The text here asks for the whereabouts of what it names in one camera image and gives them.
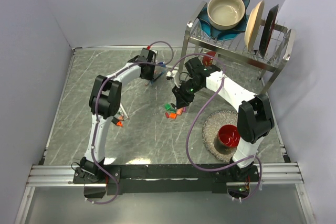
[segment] gray floor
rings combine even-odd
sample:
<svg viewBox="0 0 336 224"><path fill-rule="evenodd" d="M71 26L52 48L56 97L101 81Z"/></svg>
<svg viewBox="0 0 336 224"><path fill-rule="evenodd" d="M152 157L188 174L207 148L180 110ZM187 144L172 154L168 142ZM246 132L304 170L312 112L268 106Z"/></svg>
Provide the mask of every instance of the gray floor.
<svg viewBox="0 0 336 224"><path fill-rule="evenodd" d="M242 204L202 192L124 194L98 206L84 201L82 188L36 188L25 223L306 223L295 185L262 188Z"/></svg>
<svg viewBox="0 0 336 224"><path fill-rule="evenodd" d="M94 79L107 75L125 65L139 50L77 50L70 76L51 135L45 165L68 165L81 159L86 151L91 129L91 113L88 106ZM175 51L176 60L180 56ZM169 50L160 50L158 58L166 60ZM260 92L262 84L257 81L258 72L235 63L227 62L226 74L244 88ZM155 84L145 86L146 81L136 79L122 89L122 104L130 119L124 127L110 126L106 143L106 156L116 164L185 164L185 139L197 112L207 101L196 95L187 113L176 120L164 115L165 103L175 103L171 92L172 81L160 78ZM232 109L223 99L215 99L199 117L190 138L190 152L197 163L218 163L203 146L202 126L213 112ZM279 139L275 129L259 147L264 163L283 162Z"/></svg>

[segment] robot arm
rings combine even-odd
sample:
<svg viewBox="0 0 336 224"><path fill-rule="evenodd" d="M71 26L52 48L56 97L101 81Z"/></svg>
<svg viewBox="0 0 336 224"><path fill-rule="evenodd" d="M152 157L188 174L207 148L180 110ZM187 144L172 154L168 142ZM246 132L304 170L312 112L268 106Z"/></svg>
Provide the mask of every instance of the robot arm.
<svg viewBox="0 0 336 224"><path fill-rule="evenodd" d="M117 72L122 72L113 80L109 80L103 88L103 91L108 91L109 93L101 94L99 98L98 104L98 130L96 134L96 142L94 149L95 159L99 164L103 164L105 159L105 143L107 139L107 133L109 130L109 126L114 115L118 112L120 107L120 99L121 99L121 88L122 85L126 85L132 80L136 78L141 78L145 80L153 80L154 76L154 65L149 64L139 64L129 68L135 62L152 62L153 58L155 58L156 53L152 50L143 48L140 55L132 58L128 61L128 63ZM97 166L94 164L91 150L92 150L92 142L94 138L95 127L97 123L97 115L96 115L96 100L99 93L99 89L102 84L110 77L114 76L117 72L108 75L108 76L97 76L92 88L89 105L91 107L92 112L92 124L91 124L91 134L88 143L87 150L85 152L84 157L80 161L80 167L85 172L96 175L98 172Z"/></svg>
<svg viewBox="0 0 336 224"><path fill-rule="evenodd" d="M223 74L214 65L204 66L195 57L185 64L191 78L180 82L178 73L173 72L169 78L174 78L175 87L173 93L176 97L176 107L188 106L195 97L195 92L202 88L208 88L216 92L224 78L224 86L218 93L238 112L238 131L241 135L237 151L232 162L257 153L259 144L274 127L274 119L266 95L256 95ZM249 168L253 160L248 159L237 164L239 169Z"/></svg>

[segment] red cup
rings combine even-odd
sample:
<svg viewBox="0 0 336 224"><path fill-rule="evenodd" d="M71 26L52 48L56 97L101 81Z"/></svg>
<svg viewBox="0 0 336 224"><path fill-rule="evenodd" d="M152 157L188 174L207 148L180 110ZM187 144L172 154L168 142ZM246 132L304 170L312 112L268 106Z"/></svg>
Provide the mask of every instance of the red cup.
<svg viewBox="0 0 336 224"><path fill-rule="evenodd" d="M206 54L210 55L212 57L215 57L216 52L215 51L210 51L210 52L207 52ZM202 59L202 64L203 65L210 66L210 65L212 65L212 62L213 62L213 58L210 58L208 56L203 56L203 59Z"/></svg>
<svg viewBox="0 0 336 224"><path fill-rule="evenodd" d="M230 152L231 148L236 148L239 144L240 135L238 128L234 125L222 126L215 139L214 146L219 153L226 154Z"/></svg>

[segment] black plate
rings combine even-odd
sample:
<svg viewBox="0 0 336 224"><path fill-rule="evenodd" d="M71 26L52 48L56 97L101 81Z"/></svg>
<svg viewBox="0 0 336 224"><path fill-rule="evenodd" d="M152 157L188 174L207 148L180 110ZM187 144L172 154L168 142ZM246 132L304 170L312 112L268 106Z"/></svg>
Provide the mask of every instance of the black plate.
<svg viewBox="0 0 336 224"><path fill-rule="evenodd" d="M264 31L262 31L260 45L259 45L259 53L261 54L262 57L265 56L269 41L271 39L272 31L275 25L275 20L278 14L278 9L279 9L279 5L276 5L272 7L268 12L267 19L266 19L265 26L264 26Z"/></svg>

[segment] orange block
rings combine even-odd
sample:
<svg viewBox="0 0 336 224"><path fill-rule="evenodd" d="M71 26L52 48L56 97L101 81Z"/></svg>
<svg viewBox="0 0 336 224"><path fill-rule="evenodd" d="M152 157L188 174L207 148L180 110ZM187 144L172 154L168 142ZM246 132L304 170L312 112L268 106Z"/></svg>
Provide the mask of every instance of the orange block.
<svg viewBox="0 0 336 224"><path fill-rule="evenodd" d="M176 119L177 114L172 112L172 113L170 113L169 117L172 118L172 119Z"/></svg>
<svg viewBox="0 0 336 224"><path fill-rule="evenodd" d="M180 109L177 110L176 114L182 115L182 112L183 112L183 108L180 108Z"/></svg>

